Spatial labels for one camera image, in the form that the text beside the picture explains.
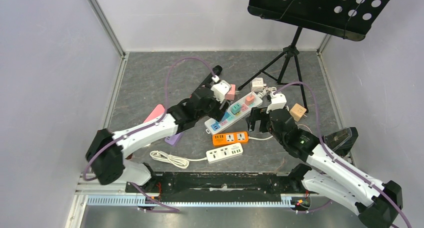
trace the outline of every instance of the black music stand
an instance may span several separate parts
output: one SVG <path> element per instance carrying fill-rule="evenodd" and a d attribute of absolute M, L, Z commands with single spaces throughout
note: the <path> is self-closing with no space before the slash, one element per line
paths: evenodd
<path fill-rule="evenodd" d="M 318 32 L 327 33 L 343 39 L 361 41 L 371 29 L 371 25 L 389 0 L 249 0 L 247 10 L 254 16 L 263 19 L 272 19 L 279 22 L 298 26 L 291 45 L 285 47 L 274 60 L 259 70 L 253 77 L 238 87 L 242 90 L 255 77 L 261 73 L 277 82 L 285 85 L 282 77 L 286 72 L 291 57 L 294 57 L 297 76 L 302 81 L 302 74 L 296 43 L 300 37 L 302 28 L 308 28 Z M 278 78 L 265 72 L 272 64 L 282 56 L 285 61 Z M 308 112 L 308 105 L 303 85 L 300 85 L 303 105 Z"/>

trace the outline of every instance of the robotic arm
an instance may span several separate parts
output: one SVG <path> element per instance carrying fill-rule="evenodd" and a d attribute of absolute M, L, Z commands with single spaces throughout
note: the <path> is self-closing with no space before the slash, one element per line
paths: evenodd
<path fill-rule="evenodd" d="M 105 145 L 116 141 L 92 161 L 91 169 L 100 184 L 107 185 L 116 180 L 134 182 L 140 186 L 145 184 L 151 178 L 148 167 L 126 160 L 125 157 L 151 142 L 194 127 L 204 116 L 221 120 L 230 105 L 225 95 L 231 86 L 218 76 L 210 75 L 210 78 L 214 85 L 203 82 L 190 98 L 170 107 L 166 114 L 149 122 L 113 133 L 107 129 L 99 130 L 85 155 L 87 161 L 90 162 Z"/>
<path fill-rule="evenodd" d="M 249 129 L 252 130 L 252 126 L 254 129 L 255 121 L 261 120 L 261 132 L 270 132 L 291 156 L 327 174 L 323 175 L 308 165 L 299 164 L 289 175 L 294 189 L 309 190 L 330 198 L 355 213 L 369 228 L 390 227 L 398 212 L 375 187 L 386 193 L 402 209 L 401 187 L 393 181 L 384 184 L 362 172 L 332 152 L 326 144 L 323 147 L 318 137 L 298 129 L 286 109 L 283 94 L 271 93 L 270 99 L 271 105 L 268 108 L 251 112 L 247 119 Z M 366 177 L 371 184 L 361 180 L 352 171 Z"/>

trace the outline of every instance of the white wall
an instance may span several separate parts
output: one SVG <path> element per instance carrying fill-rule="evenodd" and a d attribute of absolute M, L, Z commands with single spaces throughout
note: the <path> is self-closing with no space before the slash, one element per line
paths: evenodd
<path fill-rule="evenodd" d="M 119 57 L 87 0 L 0 0 L 0 227 L 64 227 Z"/>
<path fill-rule="evenodd" d="M 422 1 L 391 0 L 365 40 L 333 37 L 323 54 L 343 124 L 358 127 L 356 165 L 402 186 L 413 227 L 424 214 Z"/>
<path fill-rule="evenodd" d="M 281 49 L 296 27 L 248 13 L 249 0 L 98 0 L 127 51 Z M 299 49 L 324 35 L 305 29 Z"/>

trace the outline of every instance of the beige power adapter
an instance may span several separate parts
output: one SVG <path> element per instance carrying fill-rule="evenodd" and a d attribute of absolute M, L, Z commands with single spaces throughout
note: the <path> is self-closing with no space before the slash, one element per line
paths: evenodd
<path fill-rule="evenodd" d="M 295 104 L 291 110 L 290 115 L 294 118 L 295 121 L 299 121 L 302 116 L 306 113 L 306 108 L 300 106 L 299 104 Z"/>

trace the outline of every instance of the gray floor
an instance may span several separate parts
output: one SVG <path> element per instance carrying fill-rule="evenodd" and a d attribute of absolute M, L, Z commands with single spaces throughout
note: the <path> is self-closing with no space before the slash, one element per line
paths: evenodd
<path fill-rule="evenodd" d="M 312 208 L 328 201 L 313 198 Z M 135 207 L 85 209 L 82 228 L 364 228 L 347 208 L 333 203 L 313 214 L 288 208 L 181 208 L 180 214 L 145 214 Z"/>
<path fill-rule="evenodd" d="M 208 52 L 137 52 L 130 53 L 127 67 L 123 75 L 117 102 L 111 119 L 110 130 L 123 130 L 144 121 L 150 112 L 164 103 L 164 82 L 169 67 L 173 62 L 186 56 L 196 56 L 206 60 L 211 66 L 221 65 L 223 73 L 220 78 L 239 86 L 259 69 L 276 57 L 279 51 L 208 51 Z M 267 72 L 277 76 L 283 64 L 280 59 Z M 318 58 L 313 51 L 301 51 L 299 63 L 303 80 L 314 90 L 321 114 L 322 134 L 338 130 L 336 118 L 330 97 L 320 69 Z M 190 96 L 198 84 L 206 77 L 209 71 L 197 61 L 186 61 L 178 66 L 171 74 L 169 84 L 170 104 L 174 105 Z M 268 86 L 275 86 L 275 82 L 265 75 Z M 297 80 L 295 62 L 292 59 L 284 75 L 284 82 Z M 240 97 L 249 92 L 247 86 L 240 92 Z M 302 104 L 299 87 L 289 87 L 284 91 L 287 104 L 292 107 L 295 103 Z M 308 125 L 315 133 L 315 108 L 312 96 L 306 92 L 310 113 L 299 123 Z M 155 171 L 183 171 L 171 164 L 154 161 L 149 153 L 160 150 L 166 153 L 191 159 L 205 157 L 207 150 L 213 149 L 212 137 L 205 132 L 204 121 L 200 120 L 196 126 L 184 132 L 178 145 L 174 148 L 163 140 L 156 141 L 147 148 L 139 149 L 134 153 L 133 161 L 147 162 Z M 225 132 L 246 131 L 244 119 L 229 127 Z M 260 134 L 257 131 L 249 135 L 267 137 L 269 134 Z M 274 139 L 268 141 L 249 141 L 243 146 L 244 154 L 226 161 L 209 164 L 207 161 L 191 162 L 185 171 L 212 171 L 212 172 L 290 172 L 300 161 L 288 155 Z"/>

